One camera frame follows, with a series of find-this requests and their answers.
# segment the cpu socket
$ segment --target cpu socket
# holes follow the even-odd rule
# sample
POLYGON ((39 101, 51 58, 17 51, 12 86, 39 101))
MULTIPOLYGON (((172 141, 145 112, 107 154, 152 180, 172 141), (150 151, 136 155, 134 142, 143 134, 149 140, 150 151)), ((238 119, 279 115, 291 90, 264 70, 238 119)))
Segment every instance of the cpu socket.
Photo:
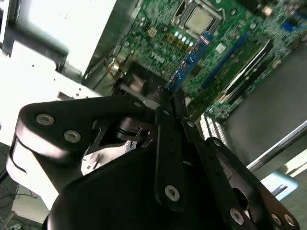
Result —
POLYGON ((196 39, 204 31, 213 34, 222 21, 222 16, 201 0, 183 0, 171 23, 196 39))

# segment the circuit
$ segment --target circuit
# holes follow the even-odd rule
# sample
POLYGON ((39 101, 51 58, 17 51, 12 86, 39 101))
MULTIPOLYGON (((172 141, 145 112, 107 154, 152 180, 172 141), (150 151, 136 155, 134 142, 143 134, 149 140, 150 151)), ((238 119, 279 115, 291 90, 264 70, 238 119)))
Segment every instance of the circuit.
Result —
POLYGON ((141 0, 120 56, 183 88, 189 117, 223 120, 307 42, 300 0, 141 0), (203 37, 208 43, 199 44, 203 37), (199 56, 191 56, 197 50, 199 56))

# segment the blue ram module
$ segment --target blue ram module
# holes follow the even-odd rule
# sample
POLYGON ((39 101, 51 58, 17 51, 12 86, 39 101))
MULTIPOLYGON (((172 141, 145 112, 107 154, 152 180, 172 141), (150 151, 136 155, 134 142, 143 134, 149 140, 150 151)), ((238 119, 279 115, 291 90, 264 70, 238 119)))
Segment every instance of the blue ram module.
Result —
POLYGON ((202 55, 206 52, 212 40, 213 35, 207 31, 201 33, 200 38, 197 40, 188 55, 182 60, 178 69, 167 83, 166 88, 171 93, 175 93, 180 88, 183 81, 188 77, 202 55))
POLYGON ((206 89, 209 84, 214 80, 215 75, 221 70, 221 68, 224 66, 224 64, 229 60, 231 55, 240 48, 243 43, 247 40, 248 34, 245 33, 236 43, 235 45, 230 49, 230 51, 226 54, 226 56, 220 61, 220 63, 215 67, 215 69, 211 72, 211 74, 206 78, 204 83, 201 85, 203 89, 206 89))

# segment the bolt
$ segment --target bolt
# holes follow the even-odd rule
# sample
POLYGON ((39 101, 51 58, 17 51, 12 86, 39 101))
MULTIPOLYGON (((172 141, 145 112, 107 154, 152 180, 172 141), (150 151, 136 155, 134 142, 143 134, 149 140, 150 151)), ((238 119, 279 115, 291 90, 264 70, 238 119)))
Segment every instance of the bolt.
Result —
POLYGON ((282 221, 279 219, 279 217, 275 213, 272 213, 271 216, 276 224, 278 224, 279 226, 283 225, 282 221))
POLYGON ((217 145, 217 146, 221 146, 221 142, 217 139, 214 139, 214 143, 217 145))
POLYGON ((230 215, 231 218, 238 224, 238 225, 243 225, 244 224, 244 219, 242 214, 235 208, 230 209, 230 215))
POLYGON ((189 125, 190 127, 194 127, 194 123, 191 122, 191 121, 188 121, 188 125, 189 125))
POLYGON ((64 133, 64 138, 71 143, 77 143, 81 140, 81 135, 77 131, 68 130, 64 133))
POLYGON ((137 107, 142 107, 142 105, 138 102, 134 102, 134 104, 137 106, 137 107))
POLYGON ((174 202, 177 202, 180 199, 179 191, 172 185, 165 187, 165 195, 174 202))
POLYGON ((36 121, 44 126, 49 126, 54 123, 54 118, 49 114, 39 114, 36 117, 36 121))
POLYGON ((293 227, 295 226, 293 219, 288 214, 285 214, 284 218, 288 222, 288 224, 290 224, 293 227))

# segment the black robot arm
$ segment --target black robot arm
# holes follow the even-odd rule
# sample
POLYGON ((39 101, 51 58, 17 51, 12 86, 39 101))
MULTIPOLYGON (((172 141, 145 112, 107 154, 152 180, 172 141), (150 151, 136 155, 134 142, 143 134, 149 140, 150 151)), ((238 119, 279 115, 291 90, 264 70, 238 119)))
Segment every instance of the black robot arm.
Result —
POLYGON ((298 230, 227 146, 201 139, 178 107, 176 97, 128 96, 25 106, 10 159, 21 145, 58 185, 45 229, 298 230), (86 176, 72 173, 84 155, 127 140, 137 148, 86 176), (64 174, 74 176, 59 185, 64 174))

